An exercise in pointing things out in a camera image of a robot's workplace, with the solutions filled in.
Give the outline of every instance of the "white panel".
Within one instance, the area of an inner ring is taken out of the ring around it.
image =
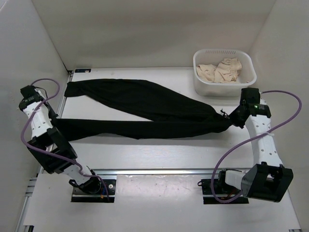
[[[287,232],[299,229],[288,194],[280,203],[203,205],[200,176],[117,177],[115,203],[71,203],[64,175],[41,174],[25,225],[33,232]]]
[[[309,1],[278,0],[250,55],[261,90],[283,89],[298,95],[303,109],[296,120],[275,132],[277,150],[285,166],[292,168],[290,193],[302,229],[309,230]],[[273,125],[290,117],[297,101],[283,94],[265,96]]]
[[[155,82],[191,99],[232,112],[239,99],[218,99],[199,96],[193,87],[193,68],[93,69],[75,73],[72,81],[100,78],[144,79]],[[63,118],[96,120],[145,120],[112,108],[89,97],[67,98]],[[222,133],[182,139],[130,139],[102,135],[72,142],[79,159],[90,168],[213,168],[219,158],[234,145],[249,138],[246,129],[230,127]],[[222,167],[248,168],[253,165],[251,144],[240,147],[228,156]]]
[[[9,0],[0,9],[0,73],[0,231],[12,232],[29,178],[37,167],[20,141],[27,120],[17,109],[22,99],[20,88],[43,77],[61,83],[67,80],[66,70],[30,0]],[[56,89],[50,83],[38,85],[50,94]],[[55,109],[58,102],[59,98],[52,102]]]
[[[6,0],[0,0],[0,10],[2,8],[2,6],[5,4]]]
[[[69,70],[186,67],[203,48],[247,52],[275,0],[33,0]]]

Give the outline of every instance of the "black wire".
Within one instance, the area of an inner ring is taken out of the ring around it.
[[[37,86],[34,86],[34,87],[36,87],[36,88],[40,88],[40,89],[43,89],[43,90],[44,90],[44,92],[45,92],[46,98],[48,98],[48,96],[47,96],[47,91],[46,91],[44,88],[42,88],[42,87],[37,87]]]
[[[228,114],[226,112],[224,112],[223,109],[220,110],[220,112],[222,113],[223,117],[228,118]]]

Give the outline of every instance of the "black fabric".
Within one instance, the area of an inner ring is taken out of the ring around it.
[[[68,83],[66,97],[82,95],[151,121],[58,119],[57,127],[69,141],[101,133],[135,139],[183,138],[219,133],[231,126],[230,121],[210,105],[146,80],[98,79]]]

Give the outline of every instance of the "black mounting plate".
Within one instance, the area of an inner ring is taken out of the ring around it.
[[[100,192],[98,194],[87,194],[87,193],[82,192],[78,188],[73,188],[71,202],[114,203],[115,193],[116,193],[116,180],[115,179],[103,179],[103,181],[105,182],[107,186],[110,201],[108,201],[106,195],[104,195],[103,198],[101,198]]]
[[[222,191],[222,188],[218,186],[218,179],[214,180],[214,191],[218,197],[226,196],[227,193]],[[203,192],[203,201],[204,204],[222,204],[218,202],[211,193],[211,179],[202,179],[201,180],[202,192]],[[248,204],[248,198],[238,197],[236,200],[227,204]]]
[[[75,69],[75,73],[89,73],[91,69]]]

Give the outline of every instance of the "white wall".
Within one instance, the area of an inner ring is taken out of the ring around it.
[[[309,1],[277,0],[250,55],[261,90],[283,89],[297,94],[303,109],[275,132],[279,155],[292,168],[293,204],[304,230],[309,230]],[[282,94],[265,96],[277,125],[296,110],[297,101]]]
[[[275,0],[33,0],[68,70],[187,67],[203,48],[248,51]]]
[[[32,2],[8,0],[0,9],[1,232],[14,231],[28,180],[37,167],[20,141],[27,117],[17,109],[22,99],[19,90],[43,77],[65,83],[67,73]],[[42,86],[50,93],[56,89],[49,83]],[[55,108],[58,102],[53,101]]]

